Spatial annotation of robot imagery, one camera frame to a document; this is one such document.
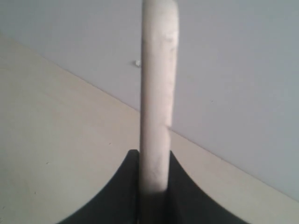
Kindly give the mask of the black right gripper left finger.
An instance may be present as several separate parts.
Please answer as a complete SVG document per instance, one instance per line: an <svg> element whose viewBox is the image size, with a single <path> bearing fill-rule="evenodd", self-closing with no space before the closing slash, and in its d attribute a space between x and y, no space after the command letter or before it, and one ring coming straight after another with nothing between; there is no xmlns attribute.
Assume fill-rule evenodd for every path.
<svg viewBox="0 0 299 224"><path fill-rule="evenodd" d="M104 186L61 224L136 224L138 220L139 152L131 149Z"/></svg>

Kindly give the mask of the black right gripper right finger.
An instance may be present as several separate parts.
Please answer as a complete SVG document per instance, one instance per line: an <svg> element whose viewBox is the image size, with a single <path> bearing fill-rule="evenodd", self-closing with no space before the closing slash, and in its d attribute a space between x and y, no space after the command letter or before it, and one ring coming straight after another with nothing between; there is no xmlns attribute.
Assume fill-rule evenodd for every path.
<svg viewBox="0 0 299 224"><path fill-rule="evenodd" d="M173 153L167 189L168 224L245 224L208 196L185 172Z"/></svg>

